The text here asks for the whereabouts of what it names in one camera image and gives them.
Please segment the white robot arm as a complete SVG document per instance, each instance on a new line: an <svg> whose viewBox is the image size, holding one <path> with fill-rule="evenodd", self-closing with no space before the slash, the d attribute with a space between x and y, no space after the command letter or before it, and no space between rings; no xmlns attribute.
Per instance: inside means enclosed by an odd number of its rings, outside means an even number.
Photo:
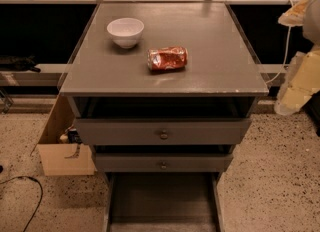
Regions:
<svg viewBox="0 0 320 232"><path fill-rule="evenodd" d="M303 37L314 44L307 54L297 53L290 61L274 106L277 114L286 116L299 112L320 91L320 0L297 2L280 16L278 23L301 26Z"/></svg>

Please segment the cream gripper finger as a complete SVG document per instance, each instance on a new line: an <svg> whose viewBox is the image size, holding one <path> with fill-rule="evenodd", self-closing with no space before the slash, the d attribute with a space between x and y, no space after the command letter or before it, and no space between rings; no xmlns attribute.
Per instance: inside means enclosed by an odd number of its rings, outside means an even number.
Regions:
<svg viewBox="0 0 320 232"><path fill-rule="evenodd" d="M320 50L297 52L278 92L274 111L283 116L297 113L319 91Z"/></svg>
<svg viewBox="0 0 320 232"><path fill-rule="evenodd" d="M288 27L302 26L309 0L300 0L283 13L278 23Z"/></svg>

